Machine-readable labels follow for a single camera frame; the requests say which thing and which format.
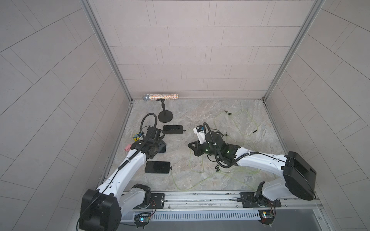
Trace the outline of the blue-edged smartphone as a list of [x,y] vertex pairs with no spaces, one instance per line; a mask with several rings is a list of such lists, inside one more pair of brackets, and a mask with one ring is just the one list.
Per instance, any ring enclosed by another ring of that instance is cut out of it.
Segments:
[[159,153],[165,153],[166,152],[166,146],[167,146],[167,144],[164,141],[161,141],[159,143]]
[[145,173],[168,174],[171,170],[171,163],[168,161],[147,161]]

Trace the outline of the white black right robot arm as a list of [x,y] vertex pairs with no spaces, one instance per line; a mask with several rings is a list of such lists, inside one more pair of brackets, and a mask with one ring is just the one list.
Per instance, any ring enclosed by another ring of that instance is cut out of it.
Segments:
[[198,132],[198,141],[188,147],[196,156],[211,155],[222,168],[233,166],[253,167],[277,175],[271,182],[261,182],[255,198],[259,203],[275,201],[278,198],[294,195],[306,201],[316,198],[315,183],[317,172],[298,153],[273,155],[248,150],[238,145],[225,143],[216,132]]

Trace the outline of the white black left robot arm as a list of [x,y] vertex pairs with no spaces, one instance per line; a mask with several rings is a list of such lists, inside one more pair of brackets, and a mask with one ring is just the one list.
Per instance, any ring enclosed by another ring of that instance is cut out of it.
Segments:
[[135,207],[147,209],[153,205],[151,189],[146,185],[136,184],[128,193],[123,191],[140,167],[165,147],[162,139],[160,129],[149,129],[142,141],[133,143],[114,173],[97,189],[83,195],[77,231],[115,231],[122,217]]

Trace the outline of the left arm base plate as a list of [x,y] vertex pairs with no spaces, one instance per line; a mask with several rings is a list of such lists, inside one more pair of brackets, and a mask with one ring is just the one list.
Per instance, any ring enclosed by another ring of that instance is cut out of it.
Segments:
[[136,206],[134,209],[163,209],[165,201],[165,193],[152,193],[149,203],[144,205]]

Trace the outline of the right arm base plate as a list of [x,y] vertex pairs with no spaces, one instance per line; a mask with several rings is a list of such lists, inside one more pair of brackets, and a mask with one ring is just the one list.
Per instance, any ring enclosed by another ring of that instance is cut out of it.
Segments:
[[256,195],[256,192],[241,192],[237,202],[242,203],[244,208],[280,208],[279,200],[270,201],[264,196]]

